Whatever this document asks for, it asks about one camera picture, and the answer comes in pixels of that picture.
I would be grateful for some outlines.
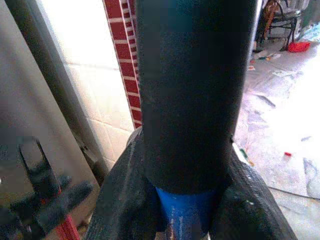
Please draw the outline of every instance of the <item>white tile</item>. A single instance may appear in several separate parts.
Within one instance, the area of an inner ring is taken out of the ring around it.
[[[92,91],[101,114],[101,121],[129,132],[134,130],[129,104],[118,70],[95,69]]]
[[[101,0],[36,0],[66,63],[119,69]]]
[[[118,158],[126,148],[127,141],[131,135],[131,132],[115,128],[110,125],[105,125],[105,127],[108,135],[110,136],[115,159],[118,160]]]
[[[112,148],[112,142],[110,141],[105,124],[89,118],[87,120],[102,155],[107,159],[115,161],[116,157]]]
[[[101,119],[96,98],[91,88],[92,81],[95,80],[92,71],[88,71],[87,67],[70,64],[64,64],[64,68],[70,77],[73,90],[85,116],[91,119]]]
[[[105,157],[103,157],[103,160],[104,160],[104,162],[105,162],[105,164],[106,164],[106,166],[107,166],[107,168],[108,168],[108,170],[109,170],[109,172],[111,171],[111,169],[114,167],[114,165],[115,165],[115,161],[113,161],[113,160],[110,160],[110,159],[108,159],[108,158],[105,158]]]

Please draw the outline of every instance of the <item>chair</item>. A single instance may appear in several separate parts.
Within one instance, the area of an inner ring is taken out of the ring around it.
[[[274,12],[272,22],[268,27],[269,33],[271,32],[271,29],[274,28],[290,29],[286,45],[281,49],[287,50],[290,42],[290,37],[292,37],[292,42],[295,41],[295,31],[298,18],[302,16],[303,12],[308,7],[310,0],[301,0],[295,8],[289,7],[288,0],[284,0],[285,7],[281,5],[281,2],[279,0],[269,1],[273,1],[278,6],[278,10]]]

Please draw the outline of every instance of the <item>brick border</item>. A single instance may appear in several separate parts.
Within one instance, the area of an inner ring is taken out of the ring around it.
[[[102,0],[134,127],[142,125],[134,0]]]

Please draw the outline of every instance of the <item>black steerer tube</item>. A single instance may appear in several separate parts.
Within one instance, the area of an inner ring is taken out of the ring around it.
[[[175,194],[214,189],[231,156],[260,0],[137,0],[145,174]]]

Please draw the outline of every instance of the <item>concrete floor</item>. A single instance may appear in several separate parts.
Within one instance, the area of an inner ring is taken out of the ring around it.
[[[302,53],[280,48],[266,46],[281,57],[256,60],[247,72],[235,141],[268,186],[320,198],[320,45]],[[320,239],[320,200],[271,192],[298,239]]]

